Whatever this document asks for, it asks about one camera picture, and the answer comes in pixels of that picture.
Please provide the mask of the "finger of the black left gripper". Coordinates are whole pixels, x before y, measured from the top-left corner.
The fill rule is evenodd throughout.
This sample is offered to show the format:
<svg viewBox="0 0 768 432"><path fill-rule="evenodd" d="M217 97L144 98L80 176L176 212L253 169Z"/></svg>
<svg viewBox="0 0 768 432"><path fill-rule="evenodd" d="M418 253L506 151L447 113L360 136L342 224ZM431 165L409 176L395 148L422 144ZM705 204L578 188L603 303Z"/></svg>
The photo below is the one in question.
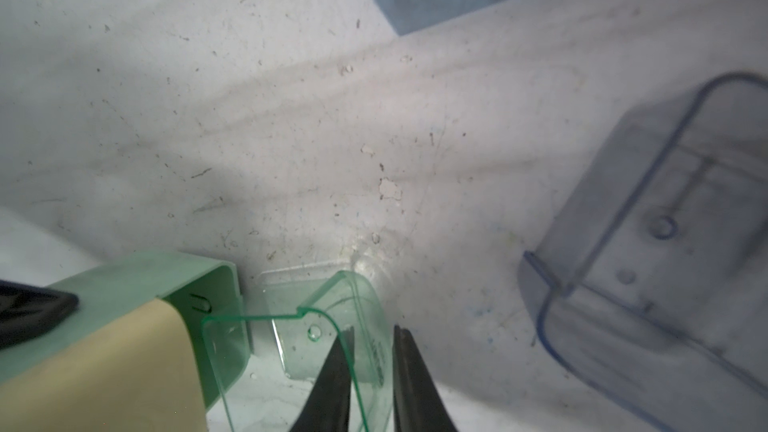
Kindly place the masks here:
<svg viewBox="0 0 768 432"><path fill-rule="evenodd" d="M78 307L70 292L1 281L1 348L37 338L57 327Z"/></svg>

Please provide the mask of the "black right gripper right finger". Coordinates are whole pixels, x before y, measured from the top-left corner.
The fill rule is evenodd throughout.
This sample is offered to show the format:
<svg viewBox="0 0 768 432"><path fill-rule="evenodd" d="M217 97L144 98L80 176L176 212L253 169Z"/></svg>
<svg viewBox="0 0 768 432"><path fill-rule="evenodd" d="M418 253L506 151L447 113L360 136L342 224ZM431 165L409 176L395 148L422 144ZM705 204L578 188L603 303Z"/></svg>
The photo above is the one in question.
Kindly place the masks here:
<svg viewBox="0 0 768 432"><path fill-rule="evenodd" d="M456 432L412 333L399 325L394 326L393 360L395 430Z"/></svg>

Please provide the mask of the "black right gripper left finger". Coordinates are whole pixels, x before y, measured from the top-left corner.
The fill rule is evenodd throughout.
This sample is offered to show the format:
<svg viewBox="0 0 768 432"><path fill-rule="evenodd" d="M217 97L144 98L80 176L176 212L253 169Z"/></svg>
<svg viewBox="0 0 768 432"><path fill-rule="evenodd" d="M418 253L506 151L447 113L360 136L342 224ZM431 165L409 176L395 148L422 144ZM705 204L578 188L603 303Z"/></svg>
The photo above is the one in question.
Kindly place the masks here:
<svg viewBox="0 0 768 432"><path fill-rule="evenodd" d="M317 380L291 432L349 430L352 374L345 352L355 351L352 327L340 332L331 346Z"/></svg>

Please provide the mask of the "clear mint sharpener tray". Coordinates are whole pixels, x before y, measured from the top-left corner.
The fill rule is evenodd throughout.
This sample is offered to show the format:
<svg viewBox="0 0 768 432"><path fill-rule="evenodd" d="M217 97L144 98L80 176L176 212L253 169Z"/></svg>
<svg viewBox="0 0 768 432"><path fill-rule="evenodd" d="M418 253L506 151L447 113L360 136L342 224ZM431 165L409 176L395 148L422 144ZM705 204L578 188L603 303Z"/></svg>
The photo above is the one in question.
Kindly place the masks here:
<svg viewBox="0 0 768 432"><path fill-rule="evenodd" d="M391 326L376 291L356 272L266 274L256 291L202 322L232 431L290 431L337 335L355 351L348 431L385 431L392 410Z"/></svg>

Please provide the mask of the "mint green pencil sharpener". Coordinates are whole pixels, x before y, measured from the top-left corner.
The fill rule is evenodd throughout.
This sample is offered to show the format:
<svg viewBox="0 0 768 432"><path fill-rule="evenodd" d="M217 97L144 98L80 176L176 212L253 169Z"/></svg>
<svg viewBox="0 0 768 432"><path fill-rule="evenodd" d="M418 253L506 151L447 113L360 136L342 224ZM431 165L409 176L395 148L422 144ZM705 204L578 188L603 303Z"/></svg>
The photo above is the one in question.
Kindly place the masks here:
<svg viewBox="0 0 768 432"><path fill-rule="evenodd" d="M55 284L77 309L1 353L5 431L203 431L207 411L250 355L235 324L236 266L181 252L139 252Z"/></svg>

